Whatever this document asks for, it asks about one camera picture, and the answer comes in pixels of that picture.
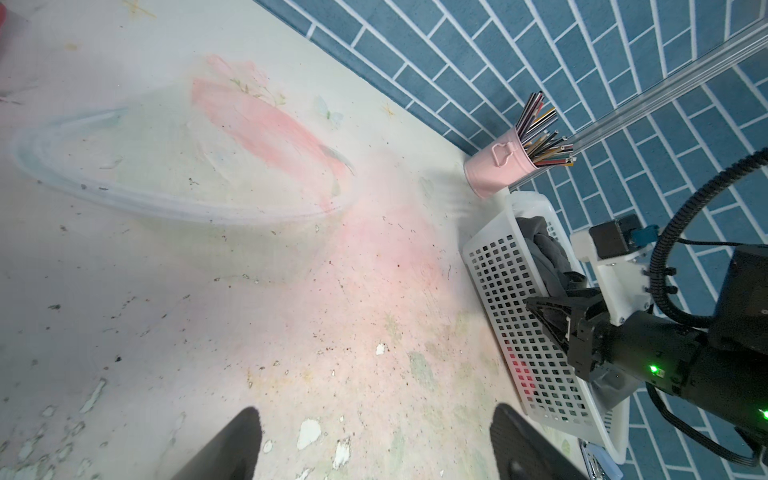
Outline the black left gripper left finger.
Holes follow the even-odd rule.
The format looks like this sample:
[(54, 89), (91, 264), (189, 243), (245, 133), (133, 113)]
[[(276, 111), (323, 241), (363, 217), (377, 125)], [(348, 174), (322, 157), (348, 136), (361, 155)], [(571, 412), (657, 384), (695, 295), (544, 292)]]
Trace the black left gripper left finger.
[(173, 477), (173, 480), (249, 480), (254, 477), (263, 431), (258, 410), (238, 413)]

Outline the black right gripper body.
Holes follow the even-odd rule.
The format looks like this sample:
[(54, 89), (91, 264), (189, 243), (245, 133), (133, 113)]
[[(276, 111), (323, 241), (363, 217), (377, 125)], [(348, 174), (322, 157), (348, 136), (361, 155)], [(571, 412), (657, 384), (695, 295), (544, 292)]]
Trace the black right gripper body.
[(577, 377), (596, 381), (605, 372), (604, 343), (612, 324), (600, 290), (572, 290), (565, 297), (530, 296), (525, 305), (566, 354)]

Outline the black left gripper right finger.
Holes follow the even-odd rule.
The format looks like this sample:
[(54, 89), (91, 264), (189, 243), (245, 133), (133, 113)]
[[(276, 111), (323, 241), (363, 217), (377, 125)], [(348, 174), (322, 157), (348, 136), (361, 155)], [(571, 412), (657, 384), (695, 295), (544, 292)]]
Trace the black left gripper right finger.
[(489, 428), (501, 480), (577, 480), (586, 476), (513, 407), (499, 403)]

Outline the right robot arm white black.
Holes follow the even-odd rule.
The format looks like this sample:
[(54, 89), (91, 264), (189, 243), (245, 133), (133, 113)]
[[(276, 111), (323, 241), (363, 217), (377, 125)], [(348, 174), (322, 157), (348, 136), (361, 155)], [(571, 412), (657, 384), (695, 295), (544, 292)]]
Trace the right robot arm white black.
[[(615, 326), (597, 288), (566, 297), (530, 297), (525, 305), (605, 406), (645, 385), (662, 417), (691, 439), (734, 463), (762, 460), (767, 449), (766, 246), (735, 249), (707, 330), (647, 310)], [(741, 457), (695, 434), (664, 407), (662, 394), (733, 425), (751, 456)]]

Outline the dark grey shirt in basket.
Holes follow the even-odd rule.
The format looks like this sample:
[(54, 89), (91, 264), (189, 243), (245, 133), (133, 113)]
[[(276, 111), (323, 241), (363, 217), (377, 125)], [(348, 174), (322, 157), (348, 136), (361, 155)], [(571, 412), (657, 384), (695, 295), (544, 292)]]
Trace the dark grey shirt in basket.
[(548, 296), (565, 297), (588, 286), (587, 278), (571, 266), (563, 247), (548, 233), (543, 217), (517, 217), (516, 221)]

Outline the magenta shirt in basket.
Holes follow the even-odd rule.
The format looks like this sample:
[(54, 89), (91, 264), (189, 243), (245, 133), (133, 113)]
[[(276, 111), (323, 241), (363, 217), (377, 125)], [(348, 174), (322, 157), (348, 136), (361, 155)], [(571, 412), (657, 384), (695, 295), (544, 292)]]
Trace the magenta shirt in basket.
[(533, 374), (525, 361), (512, 351), (509, 352), (512, 374), (520, 396), (529, 401), (535, 396), (537, 386)]

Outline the white perforated plastic basket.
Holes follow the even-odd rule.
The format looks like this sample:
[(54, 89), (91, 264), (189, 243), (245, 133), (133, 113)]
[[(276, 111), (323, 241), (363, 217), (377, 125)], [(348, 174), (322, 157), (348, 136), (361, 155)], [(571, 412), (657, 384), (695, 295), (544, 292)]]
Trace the white perforated plastic basket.
[[(545, 334), (524, 303), (547, 295), (517, 217), (543, 217), (548, 233), (564, 248), (571, 266), (582, 269), (550, 201), (534, 192), (513, 192), (503, 210), (463, 247), (461, 256), (494, 330), (529, 420), (603, 447), (624, 463), (629, 437), (629, 400), (611, 410), (596, 404), (590, 386), (578, 378), (566, 354)], [(531, 401), (518, 393), (509, 352), (525, 361), (536, 382)]]

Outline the pink metal pencil cup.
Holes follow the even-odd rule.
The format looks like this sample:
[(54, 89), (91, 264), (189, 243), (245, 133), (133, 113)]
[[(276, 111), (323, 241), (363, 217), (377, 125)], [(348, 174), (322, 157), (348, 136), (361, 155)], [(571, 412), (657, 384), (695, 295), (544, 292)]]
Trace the pink metal pencil cup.
[(481, 199), (527, 180), (537, 170), (514, 128), (492, 141), (464, 164), (465, 178), (475, 195)]

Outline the aluminium corner post right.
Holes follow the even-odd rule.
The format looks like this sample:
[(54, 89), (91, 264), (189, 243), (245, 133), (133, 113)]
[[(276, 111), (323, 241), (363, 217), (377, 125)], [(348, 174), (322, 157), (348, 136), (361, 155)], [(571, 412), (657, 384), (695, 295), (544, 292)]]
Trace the aluminium corner post right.
[(583, 153), (596, 143), (614, 135), (672, 100), (697, 87), (702, 87), (709, 80), (737, 66), (766, 47), (767, 18), (764, 17), (706, 55), (692, 61), (649, 90), (633, 97), (610, 114), (576, 133), (569, 140), (574, 146), (571, 155)]

